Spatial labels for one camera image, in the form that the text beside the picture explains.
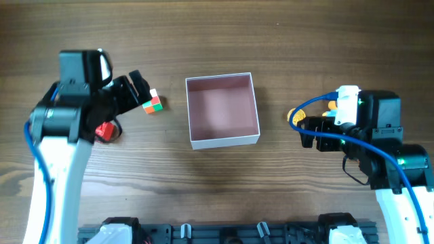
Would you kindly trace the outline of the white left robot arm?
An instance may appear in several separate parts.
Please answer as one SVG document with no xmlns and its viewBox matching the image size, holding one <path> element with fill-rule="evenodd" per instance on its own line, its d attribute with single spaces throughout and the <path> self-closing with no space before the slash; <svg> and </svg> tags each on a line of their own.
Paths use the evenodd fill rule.
<svg viewBox="0 0 434 244">
<path fill-rule="evenodd" d="M 24 124 L 35 158 L 24 243 L 77 242 L 81 187 L 97 127 L 152 98 L 139 70 L 114 78 L 103 49 L 63 50 L 59 62 L 59 80 Z"/>
</svg>

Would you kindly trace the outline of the yellow round gear toy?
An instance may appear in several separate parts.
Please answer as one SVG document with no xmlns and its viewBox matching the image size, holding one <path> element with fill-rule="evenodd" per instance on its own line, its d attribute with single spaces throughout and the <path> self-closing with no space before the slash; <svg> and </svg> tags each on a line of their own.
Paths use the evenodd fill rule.
<svg viewBox="0 0 434 244">
<path fill-rule="evenodd" d="M 292 115 L 292 114 L 294 113 L 295 110 L 296 110 L 296 109 L 293 108 L 293 109 L 291 109 L 291 110 L 287 113 L 287 121 L 290 121 L 290 118 L 292 118 L 292 123 L 293 123 L 294 125 L 297 125 L 297 123 L 298 123 L 299 121 L 305 119 L 307 116 L 306 116 L 306 113 L 303 111 L 303 109 L 297 110 L 297 111 L 295 112 L 295 115 Z"/>
</svg>

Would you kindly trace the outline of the multicolour puzzle cube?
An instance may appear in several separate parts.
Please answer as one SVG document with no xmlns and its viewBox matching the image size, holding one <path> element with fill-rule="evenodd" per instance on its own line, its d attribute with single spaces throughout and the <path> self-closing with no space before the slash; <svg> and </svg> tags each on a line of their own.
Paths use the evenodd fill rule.
<svg viewBox="0 0 434 244">
<path fill-rule="evenodd" d="M 163 109 L 160 97 L 157 94 L 156 89 L 151 89 L 150 94 L 152 96 L 151 100 L 145 102 L 142 107 L 146 114 L 151 114 Z"/>
</svg>

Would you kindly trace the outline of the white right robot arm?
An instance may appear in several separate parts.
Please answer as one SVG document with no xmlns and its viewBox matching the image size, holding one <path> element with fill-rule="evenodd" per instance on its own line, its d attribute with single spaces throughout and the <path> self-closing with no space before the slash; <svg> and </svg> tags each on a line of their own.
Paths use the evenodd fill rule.
<svg viewBox="0 0 434 244">
<path fill-rule="evenodd" d="M 376 193 L 391 243 L 432 243 L 433 168 L 421 145 L 403 143 L 400 97 L 392 91 L 340 87 L 295 111 L 320 100 L 335 101 L 337 109 L 298 122 L 288 119 L 302 146 L 340 151 L 343 161 L 358 161 L 366 185 Z"/>
</svg>

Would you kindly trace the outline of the red toy fire truck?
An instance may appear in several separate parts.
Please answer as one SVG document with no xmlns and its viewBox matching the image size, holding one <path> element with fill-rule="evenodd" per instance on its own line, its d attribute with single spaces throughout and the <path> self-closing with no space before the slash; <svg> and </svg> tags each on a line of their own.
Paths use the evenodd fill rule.
<svg viewBox="0 0 434 244">
<path fill-rule="evenodd" d="M 104 122 L 95 130 L 96 139 L 101 142 L 108 142 L 111 140 L 114 130 L 115 126 L 112 123 Z"/>
</svg>

